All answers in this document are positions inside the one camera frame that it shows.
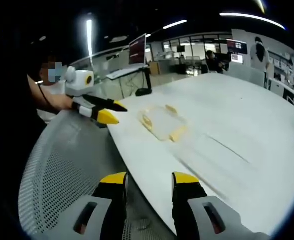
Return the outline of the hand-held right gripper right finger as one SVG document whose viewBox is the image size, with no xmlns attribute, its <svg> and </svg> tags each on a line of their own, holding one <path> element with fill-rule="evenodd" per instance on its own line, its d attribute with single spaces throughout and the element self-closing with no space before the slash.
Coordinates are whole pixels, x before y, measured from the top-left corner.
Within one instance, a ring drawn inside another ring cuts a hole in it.
<svg viewBox="0 0 294 240">
<path fill-rule="evenodd" d="M 252 232 L 241 216 L 216 196 L 208 196 L 199 179 L 172 173 L 172 218 L 179 240 L 269 240 Z"/>
</svg>

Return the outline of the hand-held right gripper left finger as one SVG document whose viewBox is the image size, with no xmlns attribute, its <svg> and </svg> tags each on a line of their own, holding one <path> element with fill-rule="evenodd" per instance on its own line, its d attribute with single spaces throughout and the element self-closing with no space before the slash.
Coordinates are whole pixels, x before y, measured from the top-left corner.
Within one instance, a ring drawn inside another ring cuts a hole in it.
<svg viewBox="0 0 294 240">
<path fill-rule="evenodd" d="M 104 177 L 92 195 L 63 211 L 42 240 L 121 240 L 127 219 L 127 173 Z"/>
</svg>

